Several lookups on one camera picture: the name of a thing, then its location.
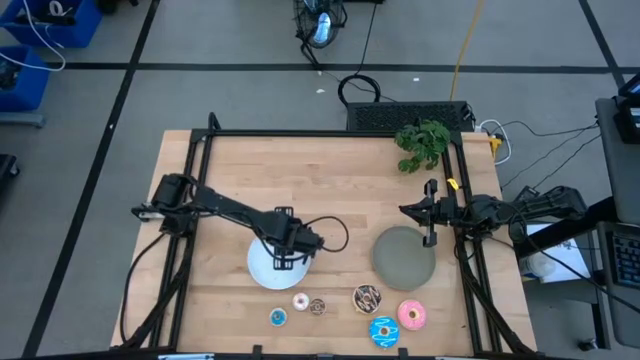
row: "white plate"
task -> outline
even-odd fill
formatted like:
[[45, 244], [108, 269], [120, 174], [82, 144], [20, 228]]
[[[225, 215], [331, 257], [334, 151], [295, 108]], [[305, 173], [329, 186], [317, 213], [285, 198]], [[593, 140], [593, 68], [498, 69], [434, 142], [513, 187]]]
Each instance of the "white plate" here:
[[[273, 246], [267, 244], [267, 247], [273, 252]], [[288, 258], [295, 258], [300, 255], [302, 254], [295, 253], [288, 256]], [[305, 264], [302, 264], [302, 260], [294, 262], [292, 270], [274, 270], [273, 258], [264, 250], [260, 240], [255, 238], [251, 242], [251, 246], [249, 246], [247, 265], [251, 277], [258, 284], [271, 290], [284, 290], [302, 281], [311, 265], [311, 258], [308, 258]]]

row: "floor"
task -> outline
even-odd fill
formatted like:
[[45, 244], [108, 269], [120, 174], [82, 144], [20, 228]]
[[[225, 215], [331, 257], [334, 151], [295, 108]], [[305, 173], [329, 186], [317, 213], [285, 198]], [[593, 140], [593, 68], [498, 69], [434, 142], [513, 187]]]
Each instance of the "floor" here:
[[[43, 129], [0, 130], [0, 152], [17, 155], [22, 168], [0, 212], [0, 358], [19, 357], [25, 347], [39, 355], [108, 347], [138, 230], [128, 209], [147, 195], [163, 131], [203, 127], [210, 111], [224, 128], [345, 128], [337, 82], [304, 65], [291, 1], [140, 2], [122, 2], [104, 18], [89, 48], [64, 51], [68, 70], [51, 75], [38, 110], [47, 118]], [[364, 73], [396, 100], [446, 100], [474, 6], [388, 0], [377, 8]], [[347, 27], [317, 54], [339, 77], [360, 62], [373, 5], [346, 8]], [[640, 72], [638, 12], [637, 0], [489, 0], [456, 99], [468, 101], [478, 119], [520, 120], [540, 133], [588, 126], [594, 101]], [[0, 44], [13, 43], [0, 33]], [[370, 95], [346, 93], [350, 101]], [[571, 136], [536, 138], [519, 125], [507, 132], [513, 155], [498, 167], [502, 184]], [[504, 197], [538, 183], [596, 134], [569, 141]], [[599, 140], [539, 189], [559, 184], [580, 190], [587, 203], [610, 194]], [[62, 281], [56, 300], [57, 287], [47, 288], [61, 253], [70, 262], [64, 279], [54, 277]], [[50, 317], [43, 321], [43, 310], [36, 321], [45, 293]], [[619, 345], [613, 353], [576, 350], [576, 340], [592, 336], [586, 308], [527, 295], [541, 351], [588, 359], [640, 354]], [[25, 346], [38, 329], [39, 346], [39, 336]]]

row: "donut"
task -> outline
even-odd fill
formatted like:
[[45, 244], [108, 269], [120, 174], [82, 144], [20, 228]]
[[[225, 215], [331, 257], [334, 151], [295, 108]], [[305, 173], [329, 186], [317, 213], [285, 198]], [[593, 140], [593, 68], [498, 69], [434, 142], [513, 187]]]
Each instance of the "donut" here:
[[293, 308], [298, 311], [305, 311], [309, 307], [309, 297], [305, 293], [297, 293], [293, 296]]
[[420, 330], [427, 323], [427, 313], [416, 300], [405, 300], [398, 306], [398, 320], [407, 330]]
[[377, 347], [388, 349], [398, 342], [398, 324], [389, 316], [379, 316], [369, 325], [369, 336]]
[[287, 312], [283, 308], [275, 308], [271, 310], [269, 320], [273, 326], [282, 326], [287, 322]]
[[365, 314], [373, 314], [378, 311], [382, 296], [373, 285], [360, 285], [353, 292], [353, 304], [356, 310]]
[[327, 311], [327, 304], [322, 299], [313, 299], [309, 304], [309, 310], [313, 315], [322, 315]]

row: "small donut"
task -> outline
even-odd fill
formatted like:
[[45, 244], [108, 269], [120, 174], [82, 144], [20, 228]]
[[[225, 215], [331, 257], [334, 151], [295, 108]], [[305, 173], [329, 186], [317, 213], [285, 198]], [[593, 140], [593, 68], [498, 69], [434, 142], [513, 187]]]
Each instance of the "small donut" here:
[[389, 316], [379, 316], [369, 326], [369, 336], [376, 346], [388, 349], [398, 342], [398, 324]]
[[309, 307], [309, 297], [305, 293], [297, 293], [293, 296], [293, 308], [298, 311], [305, 311]]
[[269, 320], [273, 326], [282, 326], [287, 322], [287, 312], [283, 308], [275, 308], [271, 310]]
[[327, 311], [327, 304], [322, 299], [313, 299], [309, 304], [309, 310], [313, 315], [322, 315]]
[[380, 308], [382, 296], [373, 285], [360, 285], [353, 292], [353, 304], [356, 310], [365, 314], [373, 314]]

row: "blue donut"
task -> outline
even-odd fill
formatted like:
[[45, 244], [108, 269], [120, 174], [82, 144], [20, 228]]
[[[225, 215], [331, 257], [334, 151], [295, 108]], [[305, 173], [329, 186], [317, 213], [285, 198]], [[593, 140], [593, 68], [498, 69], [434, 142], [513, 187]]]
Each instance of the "blue donut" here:
[[282, 326], [287, 322], [287, 312], [282, 308], [275, 308], [269, 314], [269, 321], [273, 326]]
[[392, 347], [398, 342], [398, 324], [389, 316], [380, 316], [371, 322], [369, 336], [376, 346], [383, 349]]

